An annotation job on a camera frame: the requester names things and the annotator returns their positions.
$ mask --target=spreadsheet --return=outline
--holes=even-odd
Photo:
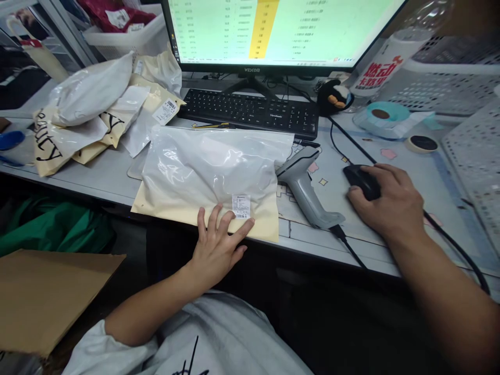
[[[354,66],[404,0],[169,0],[180,63]]]

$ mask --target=sleeve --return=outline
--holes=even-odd
[[[136,347],[119,343],[106,334],[104,320],[101,320],[74,347],[62,375],[127,375],[135,372],[157,350],[155,338]]]

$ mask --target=computer mouse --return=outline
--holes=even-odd
[[[363,190],[368,201],[380,198],[380,185],[377,179],[361,170],[362,165],[351,165],[344,168],[344,174],[351,186],[356,185]]]

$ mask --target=plush toy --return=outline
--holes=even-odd
[[[354,101],[349,89],[335,79],[325,82],[318,91],[318,106],[321,116],[329,116],[348,109]]]

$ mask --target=plastic bin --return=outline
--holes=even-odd
[[[500,255],[499,97],[445,136],[441,144]]]
[[[433,38],[384,85],[376,100],[412,111],[470,116],[495,97],[499,62],[500,47],[495,42]]]
[[[144,29],[130,33],[103,33],[97,26],[83,32],[89,45],[107,60],[113,60],[135,51],[139,55],[156,56],[169,48],[169,39],[161,4],[143,5],[141,10],[154,13],[156,18]]]

